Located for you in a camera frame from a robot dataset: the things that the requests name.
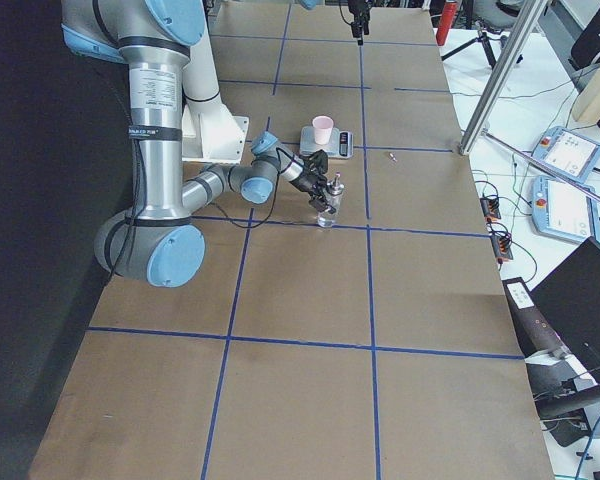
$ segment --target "cardboard table surface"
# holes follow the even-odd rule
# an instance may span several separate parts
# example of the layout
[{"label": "cardboard table surface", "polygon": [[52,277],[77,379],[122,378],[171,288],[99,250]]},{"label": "cardboard table surface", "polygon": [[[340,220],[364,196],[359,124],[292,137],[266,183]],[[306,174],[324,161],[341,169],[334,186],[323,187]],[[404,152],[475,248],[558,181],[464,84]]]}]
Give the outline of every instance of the cardboard table surface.
[{"label": "cardboard table surface", "polygon": [[[196,212],[187,285],[116,278],[32,479],[552,478],[428,13],[370,28],[359,47],[337,7],[223,5],[248,140],[296,148],[321,114],[353,132],[338,226],[281,183],[256,229]],[[243,226],[271,207],[218,203]]]}]

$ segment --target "computer monitor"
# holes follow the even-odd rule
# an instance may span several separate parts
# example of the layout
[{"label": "computer monitor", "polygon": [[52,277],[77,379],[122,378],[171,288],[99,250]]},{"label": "computer monitor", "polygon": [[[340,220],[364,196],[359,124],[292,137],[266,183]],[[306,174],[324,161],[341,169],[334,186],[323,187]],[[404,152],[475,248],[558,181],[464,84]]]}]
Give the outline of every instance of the computer monitor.
[{"label": "computer monitor", "polygon": [[531,291],[531,298],[600,383],[600,243],[585,240]]}]

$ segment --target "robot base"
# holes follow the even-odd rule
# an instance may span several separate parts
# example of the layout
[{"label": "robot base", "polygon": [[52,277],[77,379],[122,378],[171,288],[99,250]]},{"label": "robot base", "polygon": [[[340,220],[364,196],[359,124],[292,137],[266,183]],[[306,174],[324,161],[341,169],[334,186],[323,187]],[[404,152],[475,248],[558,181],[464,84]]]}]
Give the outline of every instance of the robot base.
[{"label": "robot base", "polygon": [[199,114],[186,106],[182,116],[182,160],[238,164],[242,159],[249,118],[233,116],[222,105],[220,115]]}]

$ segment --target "blue tape grid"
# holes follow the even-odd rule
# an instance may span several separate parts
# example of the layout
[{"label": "blue tape grid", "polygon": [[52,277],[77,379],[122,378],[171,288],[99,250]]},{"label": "blue tape grid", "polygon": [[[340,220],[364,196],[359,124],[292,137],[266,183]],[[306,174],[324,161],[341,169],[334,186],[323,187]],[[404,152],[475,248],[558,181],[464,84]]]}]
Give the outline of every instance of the blue tape grid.
[{"label": "blue tape grid", "polygon": [[[308,340],[291,340],[286,338],[264,338],[264,337],[245,337],[236,335],[218,335],[213,333],[198,332],[180,332],[177,330],[152,330],[144,328],[123,328],[123,327],[95,327],[87,328],[90,332],[108,332],[129,335],[155,335],[159,337],[179,337],[179,338],[200,338],[203,340],[221,340],[243,343],[266,343],[273,345],[295,345],[298,347],[314,348],[333,348],[338,350],[364,350],[374,349],[371,345],[357,343],[332,343],[315,342]],[[485,353],[485,352],[460,352],[453,350],[433,350],[428,348],[407,348],[376,345],[376,352],[390,352],[411,355],[434,355],[438,357],[468,357],[468,358],[489,358],[493,360],[524,360],[522,355],[509,355],[505,353]]]},{"label": "blue tape grid", "polygon": [[[249,222],[247,226],[251,226],[253,220],[253,208],[249,212]],[[220,375],[218,377],[218,386],[216,388],[216,397],[213,402],[213,411],[211,413],[211,423],[209,425],[209,434],[207,436],[207,446],[204,451],[204,462],[202,464],[202,473],[200,474],[200,480],[207,478],[207,469],[209,468],[209,457],[211,454],[211,446],[213,445],[213,434],[216,428],[216,419],[218,418],[218,408],[220,406],[220,396],[222,394],[222,384],[224,383],[224,376],[227,367],[227,360],[229,358],[229,346],[231,344],[231,334],[233,332],[233,322],[236,318],[236,309],[238,307],[238,299],[240,297],[240,285],[242,284],[242,274],[244,272],[244,264],[247,259],[247,248],[249,247],[249,236],[251,235],[251,229],[247,229],[244,235],[244,244],[242,246],[242,258],[240,259],[240,268],[238,269],[238,279],[236,281],[236,290],[233,295],[233,304],[231,305],[231,317],[229,318],[229,327],[227,328],[227,336],[224,343],[224,352],[222,354],[222,364],[220,366]]]},{"label": "blue tape grid", "polygon": [[[323,43],[357,43],[356,40],[337,40],[330,38],[302,38],[302,37],[287,37],[286,30],[282,37],[266,36],[266,35],[231,35],[231,34],[209,34],[211,38],[244,38],[253,40],[286,40],[290,42],[323,42]],[[383,42],[378,40],[366,40],[368,45],[400,45],[403,47],[434,47],[440,48],[435,43],[412,43],[412,42]]]},{"label": "blue tape grid", "polygon": [[278,55],[278,67],[276,68],[276,77],[273,81],[273,91],[271,95],[276,94],[276,89],[278,88],[278,78],[280,77],[280,66],[282,65],[282,54],[284,53],[284,44],[287,39],[287,30],[289,29],[289,19],[291,18],[291,5],[287,9],[287,19],[284,22],[284,32],[282,34],[282,42],[280,44],[280,55]]},{"label": "blue tape grid", "polygon": [[[296,84],[288,82],[280,82],[280,69],[282,64],[282,58],[284,54],[285,43],[288,41],[305,41],[305,42],[329,42],[329,43],[354,43],[355,40],[329,40],[329,39],[314,39],[314,38],[289,38],[287,37],[287,31],[289,27],[291,17],[291,5],[287,10],[287,16],[285,19],[284,33],[282,37],[266,37],[266,36],[245,36],[245,35],[211,35],[212,37],[226,37],[226,38],[249,38],[249,39],[267,39],[267,40],[281,40],[280,52],[278,56],[278,64],[276,68],[275,79],[273,82],[260,82],[260,81],[241,81],[241,80],[220,80],[224,83],[243,83],[243,84],[263,84],[272,86],[272,95],[276,94],[277,87],[280,86],[299,86],[299,87],[322,87],[322,88],[354,88],[360,91],[360,106],[362,113],[362,145],[355,146],[354,148],[362,149],[363,151],[363,168],[364,168],[364,189],[365,189],[365,213],[367,221],[371,219],[370,208],[369,208],[369,184],[368,184],[368,158],[367,152],[369,150],[393,150],[393,151],[423,151],[423,152],[452,152],[450,149],[436,149],[436,148],[415,148],[415,147],[382,147],[382,146],[368,146],[367,135],[366,135],[366,118],[365,118],[365,90],[369,90],[370,87],[364,85],[364,51],[359,46],[359,67],[360,67],[360,85],[359,86],[345,86],[345,85],[324,85],[324,84]],[[378,41],[365,41],[367,44],[375,45],[402,45],[409,47],[434,47],[438,48],[436,44],[422,44],[422,43],[408,43],[408,42],[378,42]],[[410,89],[410,88],[395,88],[396,91],[413,91],[413,92],[440,92],[448,93],[443,90],[430,90],[430,89]],[[271,117],[267,118],[267,124],[265,130],[269,130],[271,124]],[[236,222],[243,222],[246,225],[251,225],[253,221],[254,210],[251,209],[249,218],[232,218],[231,220]],[[206,216],[206,215],[194,215],[193,218],[206,219],[206,220],[218,220],[218,221],[229,221],[229,219],[220,216]],[[307,226],[319,228],[316,225],[298,224],[293,222],[277,222],[267,221],[265,222],[271,225],[283,225],[283,226]],[[417,354],[417,355],[438,355],[438,356],[454,356],[454,357],[473,357],[473,358],[487,358],[487,359],[499,359],[499,360],[524,360],[523,356],[520,355],[506,355],[506,354],[495,354],[495,353],[482,353],[482,352],[460,352],[460,351],[445,351],[445,350],[430,350],[430,349],[415,349],[415,348],[402,348],[402,347],[391,347],[381,346],[376,343],[376,332],[375,332],[375,307],[374,307],[374,290],[373,290],[373,258],[372,258],[372,238],[371,232],[404,232],[424,235],[446,235],[446,236],[460,236],[460,237],[477,237],[477,238],[489,238],[487,234],[475,234],[475,233],[463,233],[463,232],[443,232],[443,231],[427,231],[427,230],[416,230],[416,229],[403,229],[403,228],[381,228],[372,227],[367,223],[366,226],[355,226],[355,225],[335,225],[337,229],[355,229],[364,230],[366,232],[367,242],[367,275],[368,275],[368,295],[369,295],[369,328],[370,328],[370,345],[357,345],[357,344],[346,344],[346,343],[328,343],[328,342],[315,342],[315,341],[298,341],[298,340],[286,340],[286,339],[275,339],[275,338],[259,338],[259,337],[244,337],[234,336],[233,326],[235,321],[235,315],[237,305],[240,297],[240,287],[242,284],[242,276],[244,272],[244,266],[247,258],[250,230],[246,230],[245,239],[242,248],[242,257],[240,260],[240,266],[238,270],[238,276],[236,281],[236,288],[234,292],[233,303],[231,307],[231,315],[229,319],[229,326],[227,328],[226,335],[207,334],[207,333],[195,333],[195,332],[178,332],[178,331],[161,331],[151,329],[132,329],[132,328],[117,328],[117,327],[89,327],[89,331],[93,332],[112,332],[120,334],[140,334],[140,335],[158,335],[158,336],[171,336],[171,337],[185,337],[185,338],[199,338],[199,339],[211,339],[224,341],[224,350],[222,355],[222,363],[220,366],[220,373],[218,376],[218,382],[216,386],[216,394],[213,404],[213,410],[211,415],[211,422],[209,425],[209,432],[207,435],[207,444],[205,448],[204,462],[202,472],[200,475],[201,480],[206,480],[209,461],[211,456],[211,450],[213,447],[213,437],[215,433],[215,426],[218,417],[218,411],[220,406],[220,400],[222,396],[222,387],[226,374],[226,366],[228,363],[230,345],[231,342],[250,342],[250,343],[266,343],[266,344],[281,344],[281,345],[296,345],[303,347],[314,347],[314,348],[335,348],[335,349],[355,349],[369,351],[371,354],[371,369],[372,369],[372,388],[373,388],[373,416],[374,416],[374,441],[375,441],[375,462],[376,462],[376,480],[382,480],[382,453],[380,445],[380,408],[379,408],[379,393],[378,393],[378,372],[377,372],[377,352],[393,352],[400,354]]]}]

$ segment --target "blue joint cap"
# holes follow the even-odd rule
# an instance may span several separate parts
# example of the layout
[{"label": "blue joint cap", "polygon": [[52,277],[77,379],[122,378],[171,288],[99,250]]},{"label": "blue joint cap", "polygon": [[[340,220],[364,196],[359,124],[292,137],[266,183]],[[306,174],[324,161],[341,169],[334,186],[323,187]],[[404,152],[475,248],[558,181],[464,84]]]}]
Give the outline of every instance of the blue joint cap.
[{"label": "blue joint cap", "polygon": [[77,53],[78,55],[85,55],[107,62],[127,63],[118,50],[106,43],[89,38],[64,24],[62,24],[62,32],[64,35],[64,43],[72,52]]},{"label": "blue joint cap", "polygon": [[264,177],[251,177],[242,183],[240,193],[242,197],[251,203],[264,203],[273,191],[273,183]]},{"label": "blue joint cap", "polygon": [[174,41],[191,47],[204,34],[206,18],[199,0],[144,0],[154,20]]},{"label": "blue joint cap", "polygon": [[298,0],[298,3],[307,10],[313,10],[313,8],[318,4],[317,0]]},{"label": "blue joint cap", "polygon": [[266,130],[260,134],[253,142],[251,142],[251,153],[260,155],[278,142],[278,138]]},{"label": "blue joint cap", "polygon": [[147,264],[147,281],[154,287],[179,287],[193,278],[204,258],[204,237],[184,225],[160,240]]}]

